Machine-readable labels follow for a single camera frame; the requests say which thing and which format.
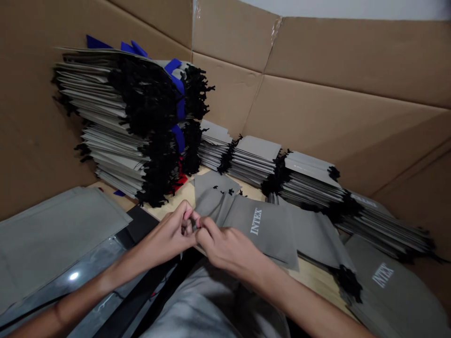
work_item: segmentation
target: gray drawstring bag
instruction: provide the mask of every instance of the gray drawstring bag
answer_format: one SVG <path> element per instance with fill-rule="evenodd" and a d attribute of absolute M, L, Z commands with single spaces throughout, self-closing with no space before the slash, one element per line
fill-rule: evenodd
<path fill-rule="evenodd" d="M 351 302 L 350 310 L 363 323 L 370 323 L 367 327 L 372 333 L 379 337 L 451 337 L 445 310 L 413 272 L 358 235 L 345 247 L 363 286 L 362 303 Z"/>
<path fill-rule="evenodd" d="M 284 218 L 283 207 L 237 195 L 239 184 L 214 171 L 196 175 L 194 186 L 197 213 L 210 217 L 218 227 L 239 229 L 275 263 L 299 271 L 291 222 Z M 263 213 L 260 225 L 258 218 Z"/>
<path fill-rule="evenodd" d="M 291 220 L 284 207 L 236 195 L 224 226 L 240 230 L 279 265 L 299 271 Z"/>
<path fill-rule="evenodd" d="M 334 275 L 340 287 L 359 301 L 361 286 L 356 279 L 356 268 L 329 218 L 303 210 L 275 194 L 270 194 L 268 200 L 286 208 L 297 253 Z"/>

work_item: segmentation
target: cardboard wall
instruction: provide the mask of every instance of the cardboard wall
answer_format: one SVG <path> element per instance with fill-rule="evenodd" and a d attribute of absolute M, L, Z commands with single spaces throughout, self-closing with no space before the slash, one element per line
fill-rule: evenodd
<path fill-rule="evenodd" d="M 85 46 L 90 34 L 192 59 L 216 86 L 207 119 L 334 163 L 344 187 L 431 228 L 450 258 L 449 22 L 281 18 L 238 0 L 5 0 L 0 28 L 0 219 L 96 180 L 73 151 L 79 120 L 50 84 L 52 47 Z M 437 281 L 449 268 L 422 264 L 451 312 Z"/>

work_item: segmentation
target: finger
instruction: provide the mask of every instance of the finger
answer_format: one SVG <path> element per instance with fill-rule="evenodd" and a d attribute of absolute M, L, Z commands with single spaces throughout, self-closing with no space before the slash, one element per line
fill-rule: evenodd
<path fill-rule="evenodd" d="M 211 237 L 214 240 L 218 240 L 221 238 L 222 233 L 221 230 L 218 228 L 216 223 L 209 217 L 201 217 L 199 220 L 199 224 L 201 228 L 206 228 L 207 231 L 210 233 Z"/>
<path fill-rule="evenodd" d="M 184 240 L 186 241 L 187 248 L 197 245 L 196 233 L 191 233 L 190 235 L 185 236 Z"/>
<path fill-rule="evenodd" d="M 185 236 L 189 236 L 193 233 L 193 224 L 191 221 L 188 221 L 188 224 L 185 227 Z"/>
<path fill-rule="evenodd" d="M 189 204 L 189 202 L 187 200 L 183 200 L 179 204 L 177 209 L 175 209 L 174 214 L 177 217 L 180 217 L 180 219 L 187 219 L 184 217 L 185 214 L 188 213 L 188 218 L 189 218 L 192 212 L 193 212 L 193 207 L 191 206 L 191 204 Z"/>
<path fill-rule="evenodd" d="M 201 227 L 201 225 L 199 223 L 199 221 L 201 219 L 201 216 L 195 210 L 192 211 L 192 213 L 191 213 L 189 218 L 191 218 L 195 222 L 197 228 Z"/>
<path fill-rule="evenodd" d="M 214 247 L 213 238 L 211 238 L 209 232 L 205 228 L 201 228 L 194 233 L 196 242 L 202 245 L 205 251 L 211 252 Z"/>

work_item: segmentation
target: black cord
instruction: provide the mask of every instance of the black cord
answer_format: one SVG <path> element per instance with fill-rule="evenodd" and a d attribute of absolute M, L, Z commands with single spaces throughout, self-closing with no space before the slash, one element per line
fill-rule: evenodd
<path fill-rule="evenodd" d="M 125 298 L 121 296 L 121 294 L 117 291 L 113 291 L 113 294 L 115 294 L 116 296 L 118 296 L 120 299 L 124 300 Z"/>
<path fill-rule="evenodd" d="M 34 309 L 25 312 L 23 315 L 18 316 L 16 319 L 13 319 L 12 321 L 0 326 L 0 332 L 3 332 L 4 330 L 6 330 L 7 328 L 13 326 L 14 324 L 17 324 L 18 322 L 20 322 L 22 319 L 34 314 L 36 311 L 41 310 L 42 308 L 45 308 L 47 306 L 49 306 L 50 304 L 56 303 L 57 301 L 63 299 L 64 297 L 66 297 L 69 293 L 66 293 L 62 296 L 53 298 L 52 300 L 49 300 L 48 302 L 45 302 L 44 304 L 41 304 L 37 307 L 35 307 Z"/>

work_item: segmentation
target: bag stack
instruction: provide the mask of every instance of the bag stack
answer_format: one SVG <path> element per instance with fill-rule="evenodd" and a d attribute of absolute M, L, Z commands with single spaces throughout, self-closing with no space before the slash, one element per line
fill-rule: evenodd
<path fill-rule="evenodd" d="M 414 257 L 432 256 L 435 249 L 433 239 L 423 229 L 413 228 L 396 219 L 380 203 L 355 192 L 351 197 L 362 210 L 357 215 L 346 215 L 335 225 L 350 234 L 358 234 L 388 256 L 413 262 Z"/>
<path fill-rule="evenodd" d="M 214 171 L 226 172 L 230 167 L 229 162 L 235 144 L 228 130 L 205 119 L 201 122 L 201 130 L 199 157 L 202 164 Z"/>
<path fill-rule="evenodd" d="M 161 206 L 199 170 L 197 150 L 208 87 L 204 71 L 177 59 L 156 61 L 135 43 L 116 50 L 88 37 L 67 48 L 53 82 L 68 114 L 85 118 L 84 142 L 97 175 L 140 204 Z"/>
<path fill-rule="evenodd" d="M 276 168 L 280 144 L 253 136 L 239 139 L 227 173 L 260 188 Z"/>
<path fill-rule="evenodd" d="M 340 173 L 333 164 L 299 152 L 289 152 L 284 162 L 279 191 L 283 198 L 318 210 L 343 202 L 347 193 L 337 182 Z"/>

